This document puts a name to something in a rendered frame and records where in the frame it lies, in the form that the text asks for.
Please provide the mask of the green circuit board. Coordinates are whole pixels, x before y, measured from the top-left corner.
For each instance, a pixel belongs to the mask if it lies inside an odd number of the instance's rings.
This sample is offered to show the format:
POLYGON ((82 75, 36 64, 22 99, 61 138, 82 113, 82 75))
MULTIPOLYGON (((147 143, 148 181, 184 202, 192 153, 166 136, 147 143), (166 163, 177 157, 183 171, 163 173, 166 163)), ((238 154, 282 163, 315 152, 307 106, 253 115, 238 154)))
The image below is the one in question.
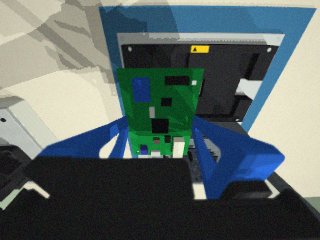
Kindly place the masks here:
POLYGON ((187 155, 204 68, 116 71, 133 154, 187 155))

